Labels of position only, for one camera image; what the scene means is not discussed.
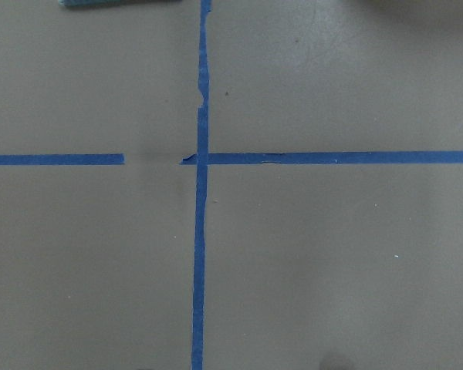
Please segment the grey folded cloth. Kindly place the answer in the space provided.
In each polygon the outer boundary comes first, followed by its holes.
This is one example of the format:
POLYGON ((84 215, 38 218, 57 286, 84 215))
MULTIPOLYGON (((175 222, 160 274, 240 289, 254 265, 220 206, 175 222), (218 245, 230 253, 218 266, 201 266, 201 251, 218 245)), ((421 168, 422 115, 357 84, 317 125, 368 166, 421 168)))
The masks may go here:
POLYGON ((153 0, 58 0, 58 3, 69 9, 111 7, 118 5, 134 5, 154 3, 153 0))

